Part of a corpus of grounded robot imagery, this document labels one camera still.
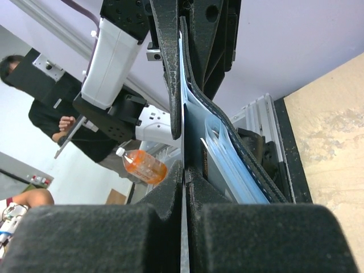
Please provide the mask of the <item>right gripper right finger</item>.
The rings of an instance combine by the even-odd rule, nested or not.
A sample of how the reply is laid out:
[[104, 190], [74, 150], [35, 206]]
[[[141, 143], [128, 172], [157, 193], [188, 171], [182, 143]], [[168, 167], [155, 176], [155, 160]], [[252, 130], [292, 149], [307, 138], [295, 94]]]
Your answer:
[[239, 205], [185, 172], [192, 272], [357, 272], [335, 216], [312, 204]]

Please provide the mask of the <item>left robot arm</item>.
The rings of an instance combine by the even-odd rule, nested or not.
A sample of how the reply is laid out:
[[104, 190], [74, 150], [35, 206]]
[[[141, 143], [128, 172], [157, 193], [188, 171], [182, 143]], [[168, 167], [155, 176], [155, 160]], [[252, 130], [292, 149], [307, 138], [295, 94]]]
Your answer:
[[[104, 1], [94, 54], [73, 105], [109, 138], [180, 147], [212, 115], [237, 46], [240, 1]], [[147, 36], [163, 64], [170, 111], [152, 106], [125, 81]]]

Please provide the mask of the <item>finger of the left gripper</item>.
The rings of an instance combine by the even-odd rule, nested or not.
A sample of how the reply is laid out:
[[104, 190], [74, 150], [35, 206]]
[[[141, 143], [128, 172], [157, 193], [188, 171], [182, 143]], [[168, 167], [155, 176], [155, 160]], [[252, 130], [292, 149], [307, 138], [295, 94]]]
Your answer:
[[235, 60], [241, 1], [188, 1], [187, 60], [190, 78], [212, 100]]
[[178, 1], [151, 1], [156, 34], [164, 64], [164, 79], [169, 94], [171, 134], [174, 140], [181, 137], [180, 65], [177, 31]]

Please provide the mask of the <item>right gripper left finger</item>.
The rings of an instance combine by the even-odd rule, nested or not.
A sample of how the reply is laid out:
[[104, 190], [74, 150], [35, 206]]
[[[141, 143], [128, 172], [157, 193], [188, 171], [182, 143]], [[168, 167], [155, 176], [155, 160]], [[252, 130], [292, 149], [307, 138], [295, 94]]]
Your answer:
[[179, 272], [183, 164], [130, 205], [31, 209], [2, 272]]

